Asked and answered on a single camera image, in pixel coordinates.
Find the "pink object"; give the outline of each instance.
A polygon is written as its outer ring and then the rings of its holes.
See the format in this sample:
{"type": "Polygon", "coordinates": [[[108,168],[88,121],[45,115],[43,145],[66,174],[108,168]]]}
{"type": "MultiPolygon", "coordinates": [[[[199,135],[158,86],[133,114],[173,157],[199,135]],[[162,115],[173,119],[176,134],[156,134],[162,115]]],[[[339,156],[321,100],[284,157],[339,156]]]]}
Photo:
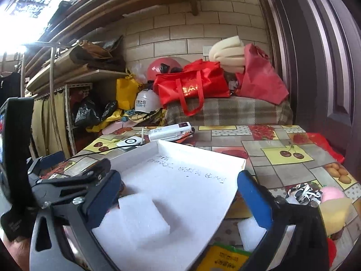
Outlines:
{"type": "Polygon", "coordinates": [[[111,134],[118,129],[121,129],[123,127],[133,127],[136,124],[136,122],[131,120],[128,120],[127,122],[123,122],[121,120],[115,121],[112,124],[108,125],[106,128],[103,128],[102,134],[111,134]]]}
{"type": "Polygon", "coordinates": [[[324,203],[328,200],[335,200],[345,197],[345,194],[341,190],[332,186],[325,186],[321,188],[321,192],[321,203],[324,203]]]}

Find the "red tote bag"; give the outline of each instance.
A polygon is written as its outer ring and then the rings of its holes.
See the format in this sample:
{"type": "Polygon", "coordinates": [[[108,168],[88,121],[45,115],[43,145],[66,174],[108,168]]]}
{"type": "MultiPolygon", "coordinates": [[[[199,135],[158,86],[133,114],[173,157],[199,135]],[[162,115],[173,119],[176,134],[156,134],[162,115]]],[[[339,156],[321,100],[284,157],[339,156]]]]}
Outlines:
{"type": "Polygon", "coordinates": [[[153,91],[159,95],[163,107],[173,101],[180,101],[186,116],[198,113],[204,98],[228,98],[230,91],[219,62],[205,62],[202,59],[186,65],[184,72],[158,74],[153,91]],[[199,106],[188,110],[185,98],[199,98],[199,106]]]}
{"type": "Polygon", "coordinates": [[[259,47],[248,44],[244,47],[244,74],[236,73],[239,87],[235,95],[255,98],[279,105],[288,96],[282,79],[278,76],[268,56],[259,47]]]}

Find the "plaid blanket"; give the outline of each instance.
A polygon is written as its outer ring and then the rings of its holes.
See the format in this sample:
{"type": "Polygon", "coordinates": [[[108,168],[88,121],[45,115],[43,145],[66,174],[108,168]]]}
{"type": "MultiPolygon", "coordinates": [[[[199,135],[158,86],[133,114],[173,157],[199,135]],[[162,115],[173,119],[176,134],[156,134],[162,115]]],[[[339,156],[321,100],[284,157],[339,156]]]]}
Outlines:
{"type": "MultiPolygon", "coordinates": [[[[197,98],[186,99],[188,109],[198,107],[197,98]]],[[[231,96],[230,98],[206,98],[203,109],[194,116],[184,115],[181,104],[167,105],[167,125],[189,121],[192,125],[289,125],[292,124],[292,110],[288,101],[273,105],[252,98],[231,96]]]]}

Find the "bright light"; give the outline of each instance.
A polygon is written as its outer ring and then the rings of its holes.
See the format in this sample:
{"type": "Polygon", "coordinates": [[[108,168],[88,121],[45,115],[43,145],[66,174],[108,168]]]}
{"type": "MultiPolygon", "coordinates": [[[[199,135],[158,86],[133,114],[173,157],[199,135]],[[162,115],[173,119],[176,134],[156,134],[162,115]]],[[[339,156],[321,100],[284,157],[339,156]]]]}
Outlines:
{"type": "Polygon", "coordinates": [[[9,54],[24,50],[22,44],[34,42],[39,39],[48,25],[48,21],[58,9],[62,0],[51,0],[49,6],[44,7],[37,18],[23,15],[10,15],[8,12],[0,12],[0,54],[7,51],[9,54]]]}

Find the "human hand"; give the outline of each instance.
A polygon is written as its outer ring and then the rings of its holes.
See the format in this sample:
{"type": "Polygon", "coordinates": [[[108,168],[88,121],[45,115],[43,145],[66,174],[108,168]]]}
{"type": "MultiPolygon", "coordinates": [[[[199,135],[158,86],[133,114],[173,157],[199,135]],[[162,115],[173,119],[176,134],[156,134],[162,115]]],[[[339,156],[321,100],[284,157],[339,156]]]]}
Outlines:
{"type": "Polygon", "coordinates": [[[21,242],[17,242],[16,240],[10,242],[4,233],[4,245],[23,271],[30,271],[30,241],[31,239],[28,238],[21,242]]]}

